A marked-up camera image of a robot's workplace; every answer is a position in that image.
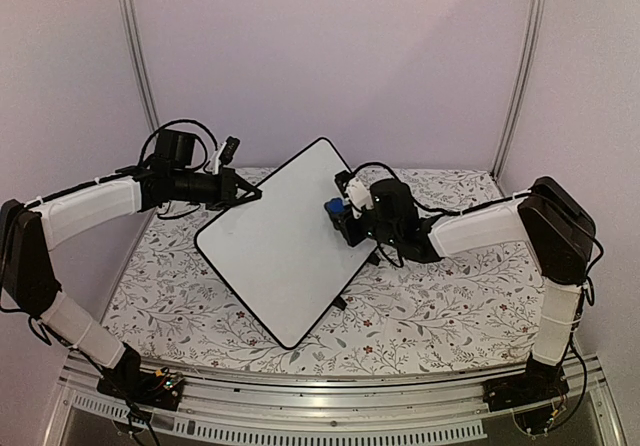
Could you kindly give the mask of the blue whiteboard eraser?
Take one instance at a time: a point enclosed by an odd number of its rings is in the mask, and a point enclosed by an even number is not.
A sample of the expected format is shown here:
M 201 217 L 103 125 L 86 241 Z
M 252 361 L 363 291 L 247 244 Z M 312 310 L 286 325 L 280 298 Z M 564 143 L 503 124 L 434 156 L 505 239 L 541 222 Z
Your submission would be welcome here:
M 340 220 L 346 212 L 345 205 L 341 198 L 333 198 L 324 204 L 324 209 L 331 220 Z

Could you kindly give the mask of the white whiteboard black frame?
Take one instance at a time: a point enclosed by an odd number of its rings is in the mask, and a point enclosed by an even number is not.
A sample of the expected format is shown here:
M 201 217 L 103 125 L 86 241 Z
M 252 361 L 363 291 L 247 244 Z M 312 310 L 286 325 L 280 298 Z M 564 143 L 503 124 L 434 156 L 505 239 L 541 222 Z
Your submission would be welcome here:
M 364 267 L 376 244 L 351 247 L 324 205 L 347 169 L 318 138 L 258 185 L 262 196 L 199 229 L 197 251 L 277 344 L 296 348 Z

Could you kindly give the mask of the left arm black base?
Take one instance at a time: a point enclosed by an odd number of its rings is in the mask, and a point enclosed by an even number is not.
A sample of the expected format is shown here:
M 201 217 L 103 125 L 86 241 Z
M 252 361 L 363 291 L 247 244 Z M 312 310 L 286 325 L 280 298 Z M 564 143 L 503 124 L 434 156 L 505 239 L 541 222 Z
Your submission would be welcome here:
M 141 356 L 124 344 L 124 353 L 113 368 L 103 367 L 97 392 L 116 399 L 162 410 L 176 411 L 184 390 L 184 376 L 162 367 L 141 369 Z

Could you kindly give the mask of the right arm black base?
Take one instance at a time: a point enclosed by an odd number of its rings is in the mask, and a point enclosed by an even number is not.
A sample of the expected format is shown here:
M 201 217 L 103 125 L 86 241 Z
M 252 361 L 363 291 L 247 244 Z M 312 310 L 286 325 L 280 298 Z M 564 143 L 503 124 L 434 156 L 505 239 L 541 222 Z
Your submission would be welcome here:
M 519 430 L 529 436 L 551 430 L 569 392 L 561 365 L 546 365 L 532 357 L 523 372 L 486 380 L 482 388 L 482 400 L 490 412 L 527 406 L 514 415 L 514 421 Z

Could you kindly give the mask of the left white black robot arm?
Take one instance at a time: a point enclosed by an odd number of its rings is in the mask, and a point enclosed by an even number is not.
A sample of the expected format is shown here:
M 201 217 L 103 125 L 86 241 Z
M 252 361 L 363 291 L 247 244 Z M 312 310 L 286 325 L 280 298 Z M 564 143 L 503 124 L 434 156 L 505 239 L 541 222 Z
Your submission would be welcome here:
M 1 208 L 1 287 L 40 329 L 111 369 L 111 385 L 128 400 L 148 392 L 148 378 L 126 345 L 63 291 L 51 261 L 61 244 L 114 219 L 171 201 L 229 209 L 260 199 L 261 190 L 232 168 L 218 173 L 128 167 L 114 175 L 24 204 Z

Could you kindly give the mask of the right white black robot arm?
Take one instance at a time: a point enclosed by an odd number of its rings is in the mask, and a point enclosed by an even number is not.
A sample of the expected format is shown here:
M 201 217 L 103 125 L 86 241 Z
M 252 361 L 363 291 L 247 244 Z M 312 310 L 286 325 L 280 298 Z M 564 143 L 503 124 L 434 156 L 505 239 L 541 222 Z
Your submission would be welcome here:
M 371 186 L 343 171 L 337 198 L 324 210 L 345 242 L 365 240 L 394 248 L 395 266 L 406 261 L 431 264 L 479 248 L 521 243 L 543 282 L 539 331 L 530 354 L 535 364 L 517 381 L 517 393 L 537 402 L 552 390 L 551 367 L 564 360 L 582 309 L 595 302 L 591 271 L 604 255 L 591 216 L 553 178 L 541 177 L 509 197 L 462 211 L 418 203 L 408 184 L 386 178 Z

